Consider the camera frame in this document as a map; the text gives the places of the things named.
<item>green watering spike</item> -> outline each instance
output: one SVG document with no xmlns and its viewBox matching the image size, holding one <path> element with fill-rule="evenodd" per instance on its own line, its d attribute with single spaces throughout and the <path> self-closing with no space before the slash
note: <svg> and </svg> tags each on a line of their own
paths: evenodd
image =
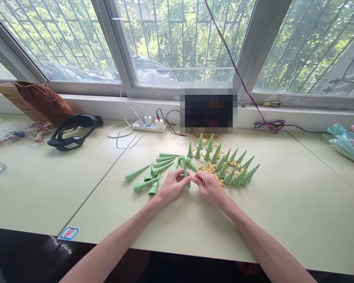
<svg viewBox="0 0 354 283">
<path fill-rule="evenodd" d="M 152 162 L 151 162 L 151 166 L 148 169 L 148 173 L 147 175 L 144 177 L 144 181 L 149 181 L 153 179 L 153 175 L 152 175 Z"/>
<path fill-rule="evenodd" d="M 220 145 L 216 148 L 213 157 L 211 157 L 211 163 L 212 164 L 215 164 L 218 161 L 218 154 L 220 152 L 220 147 L 221 147 L 221 142 L 220 142 Z"/>
<path fill-rule="evenodd" d="M 240 175 L 238 175 L 237 177 L 233 178 L 232 179 L 232 185 L 235 186 L 235 187 L 240 187 L 241 185 L 241 179 L 245 176 L 245 173 L 247 171 L 244 170 L 240 173 Z"/>
<path fill-rule="evenodd" d="M 144 182 L 144 183 L 135 184 L 135 185 L 133 186 L 134 192 L 140 193 L 144 187 L 147 187 L 147 186 L 151 185 L 153 182 L 155 182 L 155 181 L 157 181 L 157 180 L 159 180 L 159 179 L 161 179 L 161 178 L 162 178 L 162 176 L 157 177 L 157 178 L 155 178 L 155 179 L 151 179 L 151 180 L 146 181 L 146 182 Z"/>
<path fill-rule="evenodd" d="M 252 170 L 250 170 L 250 171 L 244 176 L 244 178 L 242 178 L 242 179 L 240 180 L 240 183 L 241 183 L 242 186 L 246 186 L 246 185 L 250 182 L 250 180 L 252 179 L 252 176 L 253 176 L 254 173 L 257 171 L 257 169 L 258 169 L 259 166 L 260 166 L 260 165 L 258 164 L 256 167 L 254 167 Z"/>
<path fill-rule="evenodd" d="M 149 189 L 148 191 L 148 195 L 150 197 L 153 197 L 155 194 L 157 194 L 157 192 L 159 191 L 157 188 L 159 186 L 159 180 L 156 180 L 154 183 L 153 183 L 153 186 L 151 189 Z"/>
<path fill-rule="evenodd" d="M 237 159 L 237 161 L 236 161 L 237 164 L 239 164 L 239 163 L 241 163 L 241 161 L 243 161 L 243 158 L 244 158 L 244 156 L 245 156 L 246 153 L 247 153 L 247 151 L 245 151 L 245 152 L 240 156 L 240 158 Z"/>
<path fill-rule="evenodd" d="M 206 155 L 203 157 L 203 159 L 206 160 L 206 161 L 210 160 L 210 153 L 211 153 L 211 151 L 208 151 L 206 149 Z"/>
<path fill-rule="evenodd" d="M 162 161 L 162 162 L 155 162 L 155 163 L 153 164 L 153 167 L 154 167 L 154 168 L 159 168 L 159 167 L 161 167 L 161 166 L 163 166 L 163 165 L 165 165 L 165 164 L 168 164 L 168 163 L 171 162 L 171 161 L 174 162 L 173 159 L 171 159 L 171 160 L 165 160 L 165 161 Z"/>
<path fill-rule="evenodd" d="M 227 162 L 230 152 L 231 152 L 231 149 L 229 149 L 229 152 L 227 154 L 223 155 L 223 157 L 219 161 L 218 165 L 216 166 L 216 170 L 219 171 L 219 170 L 221 170 L 223 168 L 223 163 Z"/>
<path fill-rule="evenodd" d="M 241 168 L 242 168 L 242 167 L 249 168 L 249 165 L 251 164 L 253 158 L 254 158 L 254 155 L 253 155 L 252 158 L 249 159 L 244 165 L 242 165 Z"/>
<path fill-rule="evenodd" d="M 218 177 L 221 178 L 221 179 L 224 179 L 225 178 L 225 170 L 227 169 L 228 167 L 228 162 L 226 162 L 223 166 L 223 168 L 218 172 Z"/>
<path fill-rule="evenodd" d="M 235 158 L 236 158 L 236 153 L 239 150 L 239 148 L 236 148 L 235 152 L 231 155 L 231 157 L 229 158 L 230 161 L 234 162 Z"/>
<path fill-rule="evenodd" d="M 130 182 L 133 178 L 135 178 L 138 174 L 140 174 L 141 172 L 143 172 L 143 170 L 145 168 L 147 168 L 149 165 L 147 166 L 144 166 L 143 168 L 140 168 L 132 173 L 128 173 L 128 174 L 125 174 L 125 179 L 126 181 Z"/>
<path fill-rule="evenodd" d="M 189 150 L 188 150 L 188 153 L 187 153 L 186 157 L 193 158 L 192 141 L 190 141 Z"/>
<path fill-rule="evenodd" d="M 183 159 L 180 160 L 181 163 L 181 167 L 184 169 L 184 178 L 186 178 L 188 176 L 188 172 L 186 170 L 186 164 L 185 161 Z M 191 186 L 190 182 L 187 183 L 187 185 L 184 186 L 184 189 L 189 189 Z"/>
<path fill-rule="evenodd" d="M 174 161 L 171 161 L 171 162 L 169 162 L 168 164 L 165 164 L 165 165 L 163 165 L 163 166 L 161 166 L 161 167 L 159 167 L 159 168 L 153 168 L 153 169 L 152 169 L 153 175 L 154 175 L 154 176 L 158 175 L 161 171 L 167 169 L 167 168 L 168 168 L 170 165 L 172 165 L 173 163 L 174 163 Z"/>
<path fill-rule="evenodd" d="M 195 165 L 193 164 L 193 162 L 192 162 L 190 157 L 186 157 L 185 164 L 189 165 L 189 167 L 191 169 L 193 169 L 195 172 L 198 172 L 198 169 L 195 167 Z"/>
<path fill-rule="evenodd" d="M 203 134 L 201 134 L 201 136 L 199 137 L 199 142 L 197 144 L 197 150 L 202 150 L 203 149 Z"/>
<path fill-rule="evenodd" d="M 210 140 L 208 141 L 208 145 L 206 145 L 206 150 L 207 151 L 212 151 L 212 142 L 214 141 L 214 134 L 211 134 Z"/>
<path fill-rule="evenodd" d="M 156 162 L 163 162 L 165 160 L 175 159 L 177 156 L 156 157 Z"/>
<path fill-rule="evenodd" d="M 171 156 L 177 157 L 179 156 L 179 154 L 159 153 L 159 157 L 171 157 Z"/>
<path fill-rule="evenodd" d="M 172 168 L 172 171 L 173 171 L 173 170 L 176 170 L 176 169 L 178 168 L 178 165 L 180 164 L 180 159 L 185 159 L 185 156 L 180 155 L 180 156 L 177 158 L 176 163 L 174 163 L 174 166 L 173 166 L 173 168 Z"/>
<path fill-rule="evenodd" d="M 236 169 L 237 168 L 235 167 L 228 176 L 224 177 L 224 184 L 225 185 L 229 186 L 230 184 L 232 184 L 232 177 L 233 177 L 233 175 L 235 175 Z"/>
</svg>

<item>power strip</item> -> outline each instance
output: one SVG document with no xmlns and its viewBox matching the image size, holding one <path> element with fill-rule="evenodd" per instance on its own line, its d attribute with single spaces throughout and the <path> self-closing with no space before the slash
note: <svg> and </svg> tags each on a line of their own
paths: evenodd
<svg viewBox="0 0 354 283">
<path fill-rule="evenodd" d="M 146 121 L 142 121 L 143 124 L 141 124 L 138 121 L 136 121 L 135 123 L 133 123 L 132 127 L 133 129 L 136 129 L 136 130 L 147 130 L 147 131 L 150 131 L 150 132 L 166 132 L 168 126 L 166 123 L 164 123 L 164 128 L 162 129 L 158 129 L 156 128 L 156 124 L 153 122 L 151 126 L 148 126 L 146 125 Z"/>
</svg>

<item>brown bag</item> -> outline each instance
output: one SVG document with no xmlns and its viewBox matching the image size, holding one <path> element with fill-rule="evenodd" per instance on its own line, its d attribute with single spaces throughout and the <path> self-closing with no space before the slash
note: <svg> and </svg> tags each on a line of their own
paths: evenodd
<svg viewBox="0 0 354 283">
<path fill-rule="evenodd" d="M 64 119 L 75 114 L 59 94 L 42 84 L 17 81 L 15 86 L 23 99 L 45 115 L 55 127 L 59 127 Z"/>
</svg>

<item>table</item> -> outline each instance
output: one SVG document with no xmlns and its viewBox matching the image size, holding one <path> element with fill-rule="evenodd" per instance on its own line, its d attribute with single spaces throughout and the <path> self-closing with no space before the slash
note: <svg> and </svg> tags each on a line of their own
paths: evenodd
<svg viewBox="0 0 354 283">
<path fill-rule="evenodd" d="M 190 139 L 195 147 L 193 136 L 147 136 L 126 150 L 68 223 L 80 228 L 74 241 L 98 243 L 133 216 L 150 200 L 148 188 L 139 194 L 132 188 L 146 172 L 130 183 L 123 175 L 149 164 L 159 152 L 186 154 Z M 225 187 L 251 219 L 305 268 L 354 274 L 353 186 L 287 132 L 239 130 L 214 141 L 222 141 L 225 152 L 239 147 L 237 157 L 248 150 L 245 161 L 256 155 L 251 168 L 261 164 L 248 186 Z M 132 248 L 256 261 L 234 225 L 202 199 L 194 183 L 155 217 Z"/>
<path fill-rule="evenodd" d="M 354 187 L 354 162 L 320 140 L 319 134 L 289 132 L 297 141 Z"/>
<path fill-rule="evenodd" d="M 0 115 L 0 128 L 30 122 L 24 115 Z M 89 197 L 97 184 L 124 150 L 115 139 L 106 137 L 109 125 L 104 121 L 85 141 L 72 151 L 61 152 L 41 145 L 29 147 L 29 137 L 0 148 L 0 161 L 7 170 L 0 174 L 0 228 L 58 235 L 74 213 Z M 118 132 L 123 125 L 113 127 Z M 83 135 L 78 129 L 71 136 Z M 127 146 L 138 131 L 120 139 Z"/>
</svg>

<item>cardboard box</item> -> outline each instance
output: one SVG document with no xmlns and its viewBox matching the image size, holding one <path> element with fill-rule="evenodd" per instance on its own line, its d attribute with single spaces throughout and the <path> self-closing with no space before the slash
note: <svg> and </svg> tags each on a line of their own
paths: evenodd
<svg viewBox="0 0 354 283">
<path fill-rule="evenodd" d="M 35 110 L 33 106 L 22 98 L 14 84 L 1 83 L 0 93 L 34 122 L 48 122 L 48 119 L 43 114 Z"/>
</svg>

